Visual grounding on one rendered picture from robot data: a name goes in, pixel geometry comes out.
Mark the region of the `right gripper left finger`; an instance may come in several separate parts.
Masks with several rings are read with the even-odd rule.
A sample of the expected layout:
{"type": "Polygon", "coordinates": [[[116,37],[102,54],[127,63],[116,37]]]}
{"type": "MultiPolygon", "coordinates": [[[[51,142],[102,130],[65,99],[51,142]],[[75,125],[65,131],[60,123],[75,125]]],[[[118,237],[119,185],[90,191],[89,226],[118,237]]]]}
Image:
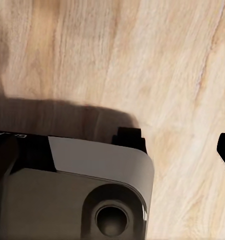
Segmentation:
{"type": "Polygon", "coordinates": [[[0,136],[0,181],[19,152],[14,133],[0,136]]]}

